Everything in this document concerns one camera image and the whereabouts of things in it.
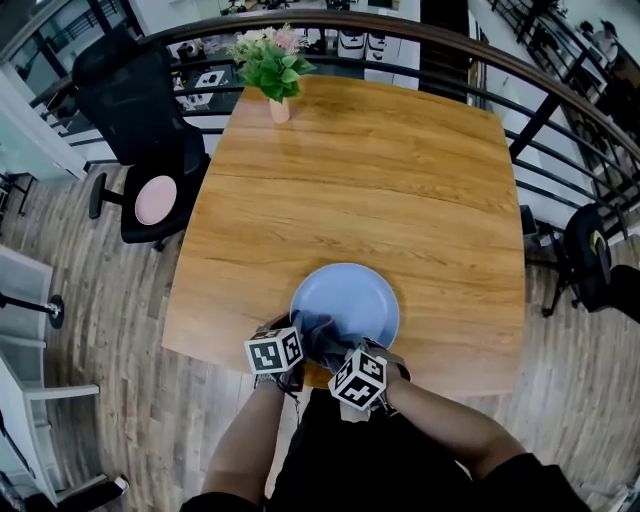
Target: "black office chair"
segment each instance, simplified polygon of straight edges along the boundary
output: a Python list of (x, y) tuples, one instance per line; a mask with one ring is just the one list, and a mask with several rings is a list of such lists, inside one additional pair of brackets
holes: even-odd
[(556, 255), (555, 262), (527, 260), (558, 272), (553, 303), (542, 315), (555, 312), (562, 293), (572, 288), (574, 308), (580, 303), (589, 313), (615, 308), (640, 322), (640, 270), (626, 265), (611, 268), (611, 251), (604, 238), (604, 226), (594, 204), (580, 208), (567, 224), (562, 243), (549, 233)]
[[(173, 96), (169, 56), (163, 47), (141, 51), (125, 27), (105, 34), (76, 60), (76, 103), (107, 141), (122, 165), (132, 165), (123, 193), (105, 189), (106, 175), (94, 182), (89, 217), (100, 216), (102, 202), (121, 205), (125, 243), (156, 242), (187, 227), (209, 165), (200, 130), (187, 123)], [(136, 200), (153, 178), (176, 184), (170, 212), (154, 224), (136, 215)]]

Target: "pink vase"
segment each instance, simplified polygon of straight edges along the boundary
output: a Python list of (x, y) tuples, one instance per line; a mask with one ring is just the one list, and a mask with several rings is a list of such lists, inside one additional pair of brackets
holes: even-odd
[(291, 117), (287, 98), (282, 98), (282, 103), (269, 99), (269, 108), (271, 109), (271, 117), (274, 123), (286, 123)]

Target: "laminate flooring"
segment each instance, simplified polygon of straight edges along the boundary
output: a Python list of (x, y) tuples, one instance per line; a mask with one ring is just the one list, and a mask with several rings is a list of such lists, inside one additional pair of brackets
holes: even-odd
[[(122, 189), (124, 170), (103, 165), (84, 183), (34, 184), (24, 217), (16, 193), (0, 243), (51, 265), (51, 291), (66, 302), (63, 329), (47, 332), (47, 383), (100, 386), (97, 397), (49, 404), (65, 478), (77, 484), (102, 471), (122, 473), (131, 490), (108, 510), (175, 511), (198, 493), (253, 378), (161, 348), (182, 236), (158, 254), (150, 244), (122, 243), (113, 205), (91, 221), (89, 193), (99, 172), (108, 174), (110, 188)], [(637, 266), (639, 242), (616, 246), (616, 262)], [(569, 294), (545, 320), (540, 306), (550, 300), (555, 276), (539, 269), (526, 276), (525, 347), (514, 393), (466, 402), (544, 463), (559, 464), (598, 507), (634, 480), (640, 460), (640, 327), (616, 311), (574, 310)], [(287, 400), (274, 474), (295, 427)]]

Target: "pink seat cushion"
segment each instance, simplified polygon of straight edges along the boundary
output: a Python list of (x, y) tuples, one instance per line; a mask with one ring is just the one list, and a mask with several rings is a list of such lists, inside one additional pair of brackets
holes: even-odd
[(169, 176), (156, 176), (142, 187), (136, 198), (136, 217), (140, 224), (152, 226), (164, 219), (176, 202), (178, 189)]

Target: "wood grain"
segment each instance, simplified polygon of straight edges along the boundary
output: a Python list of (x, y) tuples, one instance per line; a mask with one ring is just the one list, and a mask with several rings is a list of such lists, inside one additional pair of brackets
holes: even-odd
[[(78, 484), (106, 472), (127, 476), (130, 491), (109, 511), (176, 511), (199, 492), (211, 454), (252, 390), (251, 375), (190, 359), (160, 346), (180, 250), (173, 237), (159, 255), (151, 244), (120, 239), (120, 210), (87, 208), (94, 176), (107, 172), (121, 191), (126, 170), (94, 167), (84, 183), (35, 183), (26, 216), (10, 199), (2, 244), (54, 269), (66, 320), (48, 330), (49, 386), (100, 384), (100, 395), (47, 404), (65, 477)], [(613, 248), (616, 263), (640, 261), (640, 237)], [(524, 349), (512, 395), (467, 399), (504, 425), (545, 464), (559, 464), (593, 510), (632, 484), (640, 460), (640, 329), (617, 311), (574, 310), (570, 294), (542, 318), (555, 274), (526, 272)], [(302, 395), (303, 408), (308, 388)], [(287, 399), (275, 476), (297, 420)]]
[(393, 350), (416, 382), (510, 391), (524, 268), (499, 119), (382, 84), (309, 76), (301, 86), (284, 125), (257, 90), (236, 106), (187, 230), (163, 346), (247, 371), (242, 342), (288, 310), (299, 283), (354, 262), (396, 292)]

